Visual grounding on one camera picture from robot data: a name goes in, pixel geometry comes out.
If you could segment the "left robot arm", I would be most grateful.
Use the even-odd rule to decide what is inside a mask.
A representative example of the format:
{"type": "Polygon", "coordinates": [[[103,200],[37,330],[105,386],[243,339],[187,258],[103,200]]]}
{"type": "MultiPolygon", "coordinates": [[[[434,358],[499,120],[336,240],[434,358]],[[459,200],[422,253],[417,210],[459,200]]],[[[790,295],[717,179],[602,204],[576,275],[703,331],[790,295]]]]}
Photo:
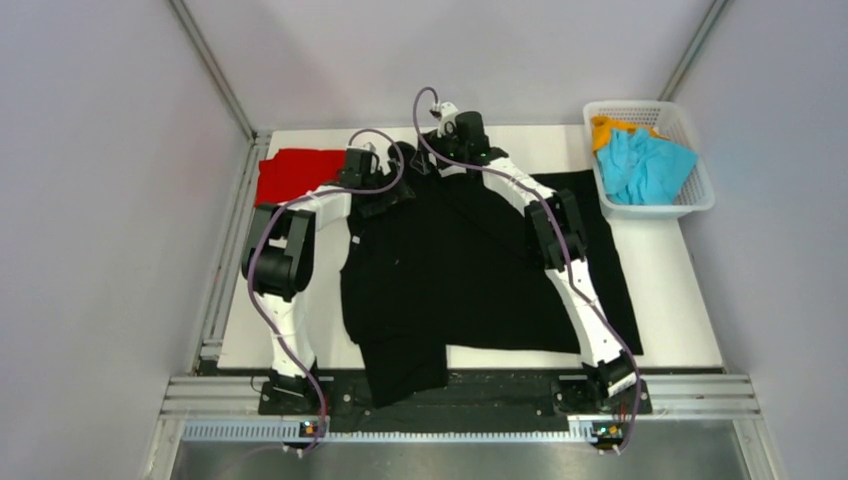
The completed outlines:
{"type": "Polygon", "coordinates": [[[302,327],[317,235],[354,213],[382,213],[406,196],[406,156],[400,145],[390,146],[388,157],[372,146],[350,145],[340,154],[335,174],[277,200],[270,197],[277,185],[260,173],[259,201],[241,257],[248,298],[271,338],[269,384],[302,414],[314,410],[323,396],[314,371],[317,356],[302,327]]]}

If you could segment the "black t shirt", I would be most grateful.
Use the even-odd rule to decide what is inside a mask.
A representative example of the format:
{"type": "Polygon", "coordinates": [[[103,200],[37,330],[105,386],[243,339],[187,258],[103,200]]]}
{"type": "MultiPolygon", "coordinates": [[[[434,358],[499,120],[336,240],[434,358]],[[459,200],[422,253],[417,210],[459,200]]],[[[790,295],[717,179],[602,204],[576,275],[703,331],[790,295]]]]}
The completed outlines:
{"type": "Polygon", "coordinates": [[[404,179],[412,199],[347,220],[343,322],[375,406],[446,386],[451,345],[578,351],[553,283],[528,261],[516,209],[467,175],[407,168],[404,179]]]}

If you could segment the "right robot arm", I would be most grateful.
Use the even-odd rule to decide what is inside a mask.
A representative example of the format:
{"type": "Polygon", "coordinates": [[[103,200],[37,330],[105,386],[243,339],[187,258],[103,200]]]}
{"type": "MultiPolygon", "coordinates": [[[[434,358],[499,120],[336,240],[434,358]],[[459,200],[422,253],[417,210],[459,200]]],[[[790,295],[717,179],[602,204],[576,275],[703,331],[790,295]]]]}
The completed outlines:
{"type": "Polygon", "coordinates": [[[531,262],[556,288],[579,344],[588,376],[586,397],[600,412],[612,412],[636,386],[633,354],[611,326],[592,283],[587,235],[575,196],[555,191],[522,171],[504,151],[493,147],[477,111],[460,111],[450,102],[431,110],[436,129],[416,134],[426,166],[441,175],[475,173],[525,220],[531,262]]]}

